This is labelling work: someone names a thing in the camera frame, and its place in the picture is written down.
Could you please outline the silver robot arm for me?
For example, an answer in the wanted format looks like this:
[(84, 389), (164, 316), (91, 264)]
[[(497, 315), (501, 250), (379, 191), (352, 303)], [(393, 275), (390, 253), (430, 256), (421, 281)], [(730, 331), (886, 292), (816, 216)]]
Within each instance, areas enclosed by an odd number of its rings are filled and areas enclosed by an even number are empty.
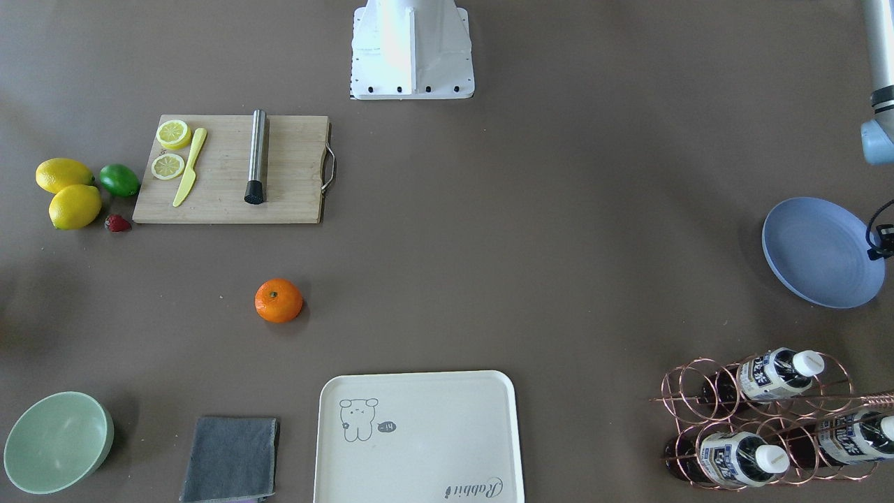
[(893, 161), (893, 2), (863, 1), (874, 117), (860, 128), (863, 156), (878, 166)]

